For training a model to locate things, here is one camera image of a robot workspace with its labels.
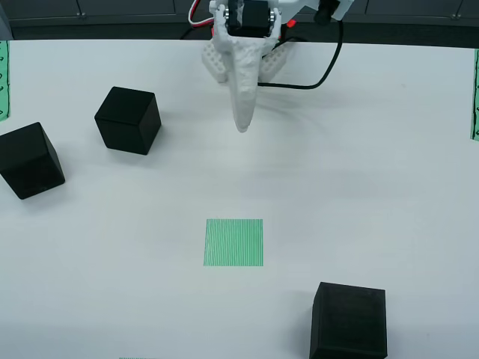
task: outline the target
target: white cable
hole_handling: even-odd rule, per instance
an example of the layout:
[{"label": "white cable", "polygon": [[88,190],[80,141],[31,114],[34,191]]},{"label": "white cable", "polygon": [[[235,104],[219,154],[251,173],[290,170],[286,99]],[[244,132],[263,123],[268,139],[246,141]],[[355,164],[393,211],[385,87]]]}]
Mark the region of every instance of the white cable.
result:
[{"label": "white cable", "polygon": [[192,12],[193,12],[193,9],[195,8],[195,6],[197,5],[197,3],[199,2],[200,0],[193,0],[193,4],[192,6],[190,7],[189,9],[189,12],[188,12],[188,22],[191,26],[193,27],[198,27],[198,26],[202,26],[202,25],[206,25],[208,23],[210,23],[211,21],[214,20],[213,17],[210,17],[209,19],[206,19],[206,20],[201,20],[199,22],[193,22],[192,20]]}]

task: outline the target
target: white plastic part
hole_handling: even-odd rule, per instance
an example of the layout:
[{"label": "white plastic part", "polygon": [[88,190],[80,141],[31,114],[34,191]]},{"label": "white plastic part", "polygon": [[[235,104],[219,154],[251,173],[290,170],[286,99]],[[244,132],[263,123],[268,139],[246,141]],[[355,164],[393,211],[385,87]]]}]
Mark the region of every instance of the white plastic part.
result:
[{"label": "white plastic part", "polygon": [[[338,8],[332,14],[332,18],[342,20],[353,2],[354,0],[339,0]],[[284,24],[290,21],[304,6],[317,10],[319,5],[320,0],[279,0],[278,2]]]},{"label": "white plastic part", "polygon": [[[226,27],[226,6],[228,0],[210,1],[210,12],[214,18],[214,36],[212,44],[220,54],[211,51],[210,44],[203,51],[203,62],[218,82],[228,81],[233,107],[234,122],[238,131],[246,132],[253,118],[256,106],[258,79],[269,82],[284,66],[287,49],[277,48],[276,54],[262,61],[274,48],[281,32],[281,24],[293,18],[304,6],[317,10],[318,0],[258,0],[268,1],[275,14],[271,34],[265,38],[230,36]],[[354,0],[339,0],[340,4],[333,14],[336,20],[343,19]]]},{"label": "white plastic part", "polygon": [[228,73],[223,64],[222,56],[216,51],[213,42],[210,40],[203,48],[201,60],[204,66],[210,71],[211,76],[220,84],[228,80]]},{"label": "white plastic part", "polygon": [[[286,64],[287,54],[290,50],[290,43],[272,50],[261,60],[260,73],[258,79],[260,82],[270,82],[275,75]],[[222,56],[216,51],[215,46],[210,40],[203,48],[201,54],[204,66],[210,71],[211,76],[218,82],[224,83],[228,80],[228,72],[223,64]]]},{"label": "white plastic part", "polygon": [[270,82],[275,75],[286,64],[287,54],[290,50],[290,43],[272,50],[261,60],[260,65],[260,82]]},{"label": "white plastic part", "polygon": [[274,9],[275,23],[270,37],[230,36],[226,29],[225,2],[226,0],[216,1],[218,7],[213,12],[215,35],[212,42],[216,51],[221,54],[227,70],[234,122],[238,131],[246,132],[256,106],[261,58],[271,52],[279,38],[281,14],[278,8]]}]

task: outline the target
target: green striped strip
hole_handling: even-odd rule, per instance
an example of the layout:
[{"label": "green striped strip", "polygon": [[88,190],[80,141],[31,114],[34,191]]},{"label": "green striped strip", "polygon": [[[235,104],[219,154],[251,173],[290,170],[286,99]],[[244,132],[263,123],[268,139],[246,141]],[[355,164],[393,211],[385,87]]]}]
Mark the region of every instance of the green striped strip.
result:
[{"label": "green striped strip", "polygon": [[208,219],[204,266],[263,266],[263,220]]},{"label": "green striped strip", "polygon": [[8,41],[0,41],[0,121],[10,114],[10,74]]}]

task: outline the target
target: dark floor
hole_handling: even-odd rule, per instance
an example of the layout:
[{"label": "dark floor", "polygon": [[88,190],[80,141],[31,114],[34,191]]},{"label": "dark floor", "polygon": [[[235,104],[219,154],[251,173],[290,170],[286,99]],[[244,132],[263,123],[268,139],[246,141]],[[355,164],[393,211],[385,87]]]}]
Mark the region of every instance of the dark floor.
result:
[{"label": "dark floor", "polygon": [[[186,23],[131,25],[32,26],[13,28],[17,40],[36,39],[180,39]],[[338,27],[332,23],[318,27],[298,23],[287,36],[300,36],[313,42],[336,42]],[[211,38],[208,28],[191,31],[189,40]],[[384,43],[400,45],[479,48],[479,28],[444,25],[401,25],[348,22],[344,24],[345,43]]]}]

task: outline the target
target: black cable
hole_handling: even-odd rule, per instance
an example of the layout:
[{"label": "black cable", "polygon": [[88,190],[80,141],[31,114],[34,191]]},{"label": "black cable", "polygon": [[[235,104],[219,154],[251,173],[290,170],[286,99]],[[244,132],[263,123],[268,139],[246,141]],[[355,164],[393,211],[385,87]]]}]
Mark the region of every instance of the black cable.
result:
[{"label": "black cable", "polygon": [[287,43],[289,41],[293,41],[293,40],[298,41],[300,43],[307,43],[308,42],[304,37],[292,36],[292,37],[288,37],[285,41],[280,41],[279,43],[277,43],[276,46],[273,48],[273,50],[277,49],[279,46],[284,45],[285,43]]},{"label": "black cable", "polygon": [[186,30],[186,31],[184,32],[184,34],[181,35],[180,40],[185,40],[185,38],[186,38],[188,35],[190,35],[190,34],[193,32],[193,30],[195,30],[195,28],[188,28],[188,30]]},{"label": "black cable", "polygon": [[338,26],[339,26],[339,38],[338,38],[338,46],[336,46],[336,51],[335,54],[332,56],[331,63],[329,64],[328,68],[324,72],[323,77],[321,80],[319,80],[318,83],[314,85],[287,85],[287,84],[270,84],[268,82],[259,82],[257,85],[264,87],[264,88],[292,88],[294,90],[313,90],[315,88],[318,88],[321,86],[324,81],[328,78],[329,73],[331,72],[332,68],[336,64],[336,60],[338,59],[338,56],[341,52],[341,47],[343,46],[343,37],[344,37],[344,27],[343,27],[343,22],[338,21]]}]

